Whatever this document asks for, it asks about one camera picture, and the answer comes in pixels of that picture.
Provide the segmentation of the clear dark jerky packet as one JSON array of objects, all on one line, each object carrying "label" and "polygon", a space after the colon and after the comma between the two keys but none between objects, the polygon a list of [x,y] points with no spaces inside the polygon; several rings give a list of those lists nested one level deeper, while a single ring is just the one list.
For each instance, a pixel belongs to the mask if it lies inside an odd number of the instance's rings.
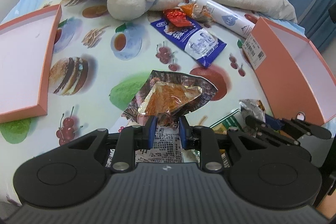
[{"label": "clear dark jerky packet", "polygon": [[184,73],[152,71],[148,76],[131,76],[110,91],[110,102],[123,111],[114,130],[143,126],[151,115],[155,116],[158,121],[153,148],[139,149],[135,160],[182,162],[179,117],[207,104],[217,91],[209,80]]}]

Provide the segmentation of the silver crumpled snack packet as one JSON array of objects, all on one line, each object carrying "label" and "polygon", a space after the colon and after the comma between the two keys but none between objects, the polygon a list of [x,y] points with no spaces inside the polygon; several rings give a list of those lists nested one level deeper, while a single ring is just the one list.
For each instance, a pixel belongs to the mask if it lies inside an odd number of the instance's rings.
[{"label": "silver crumpled snack packet", "polygon": [[259,121],[259,123],[266,123],[265,120],[265,107],[260,100],[255,99],[242,99],[239,101],[240,114],[243,118],[243,130],[245,132],[250,131],[245,119],[247,116]]}]

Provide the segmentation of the green yellow snack packet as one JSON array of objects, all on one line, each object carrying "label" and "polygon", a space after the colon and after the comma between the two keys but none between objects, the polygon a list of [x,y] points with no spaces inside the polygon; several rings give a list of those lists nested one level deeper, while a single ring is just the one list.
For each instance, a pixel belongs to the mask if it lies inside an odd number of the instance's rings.
[{"label": "green yellow snack packet", "polygon": [[[243,117],[241,111],[239,109],[236,109],[212,124],[210,128],[213,129],[216,134],[225,135],[230,127],[237,127],[238,129],[242,130],[242,125]],[[195,149],[192,149],[190,152],[183,152],[183,159],[185,160],[185,162],[190,161],[199,163],[200,152]]]}]

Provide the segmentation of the pink open box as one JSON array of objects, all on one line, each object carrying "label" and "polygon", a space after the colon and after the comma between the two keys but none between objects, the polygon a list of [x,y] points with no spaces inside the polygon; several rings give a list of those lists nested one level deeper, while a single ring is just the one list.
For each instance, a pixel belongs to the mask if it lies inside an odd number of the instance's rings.
[{"label": "pink open box", "polygon": [[309,39],[260,18],[242,48],[275,118],[302,112],[322,126],[335,117],[335,77]]}]

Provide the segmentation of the blue white snack packet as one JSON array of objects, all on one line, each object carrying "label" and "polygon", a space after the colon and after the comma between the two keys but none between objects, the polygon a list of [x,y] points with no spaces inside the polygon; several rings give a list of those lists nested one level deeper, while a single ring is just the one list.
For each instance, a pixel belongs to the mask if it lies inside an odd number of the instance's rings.
[{"label": "blue white snack packet", "polygon": [[190,27],[176,27],[167,19],[156,20],[151,25],[204,68],[208,68],[227,45],[195,20],[191,20]]}]

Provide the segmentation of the blue curtain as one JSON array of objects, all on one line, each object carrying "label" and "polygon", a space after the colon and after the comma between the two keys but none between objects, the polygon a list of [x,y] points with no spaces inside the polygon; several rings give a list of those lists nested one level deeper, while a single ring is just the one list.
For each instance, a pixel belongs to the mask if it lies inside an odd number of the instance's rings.
[{"label": "blue curtain", "polygon": [[335,37],[335,0],[316,0],[300,26],[319,52],[326,50]]}]

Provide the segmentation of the white spray bottle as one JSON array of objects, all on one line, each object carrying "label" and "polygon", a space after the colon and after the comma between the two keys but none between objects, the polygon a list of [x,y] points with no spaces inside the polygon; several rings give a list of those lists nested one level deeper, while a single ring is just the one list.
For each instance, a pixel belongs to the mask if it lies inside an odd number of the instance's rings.
[{"label": "white spray bottle", "polygon": [[191,3],[207,7],[207,10],[213,17],[213,22],[228,28],[243,38],[247,38],[255,26],[245,16],[241,16],[228,7],[212,0],[191,0]]}]

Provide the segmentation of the printed fruit bed sheet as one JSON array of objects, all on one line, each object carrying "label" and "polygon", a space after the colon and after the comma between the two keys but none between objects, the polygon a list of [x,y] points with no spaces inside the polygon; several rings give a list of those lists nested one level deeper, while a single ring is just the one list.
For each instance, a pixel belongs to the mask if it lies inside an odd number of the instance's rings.
[{"label": "printed fruit bed sheet", "polygon": [[129,120],[122,112],[153,70],[175,69],[205,77],[216,85],[218,92],[213,99],[187,116],[191,124],[211,126],[228,114],[236,115],[243,99],[260,100],[268,106],[244,55],[243,38],[214,22],[203,23],[203,27],[226,47],[209,68],[203,68],[152,26],[160,19],[159,12],[120,22],[103,11],[104,1],[20,0],[4,21],[58,4],[62,18],[51,62],[63,64],[70,57],[79,57],[88,63],[88,77],[73,95],[50,94],[47,115],[1,126],[3,202],[19,204],[13,187],[15,170],[59,145],[56,132],[61,119],[74,119],[75,137],[99,127],[112,132],[125,127]]}]

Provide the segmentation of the orange snack packet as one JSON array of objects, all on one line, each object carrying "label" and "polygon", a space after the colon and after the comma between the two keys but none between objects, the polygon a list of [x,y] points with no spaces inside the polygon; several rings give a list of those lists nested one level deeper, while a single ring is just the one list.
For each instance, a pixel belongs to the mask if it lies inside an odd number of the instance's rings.
[{"label": "orange snack packet", "polygon": [[213,17],[207,10],[207,7],[196,3],[188,3],[179,7],[189,18],[199,22],[211,22]]}]

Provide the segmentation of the small red snack packet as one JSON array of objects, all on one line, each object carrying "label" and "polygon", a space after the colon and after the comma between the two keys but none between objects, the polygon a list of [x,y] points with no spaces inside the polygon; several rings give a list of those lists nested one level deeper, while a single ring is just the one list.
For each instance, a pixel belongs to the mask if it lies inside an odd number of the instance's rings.
[{"label": "small red snack packet", "polygon": [[176,27],[192,27],[186,14],[180,9],[167,9],[163,11],[164,17]]}]

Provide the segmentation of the pink box lid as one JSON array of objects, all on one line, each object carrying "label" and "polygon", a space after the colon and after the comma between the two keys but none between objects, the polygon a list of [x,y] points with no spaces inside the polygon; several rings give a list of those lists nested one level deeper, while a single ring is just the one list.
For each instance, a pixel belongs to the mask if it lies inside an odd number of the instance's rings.
[{"label": "pink box lid", "polygon": [[1,122],[47,114],[59,5],[1,24]]}]

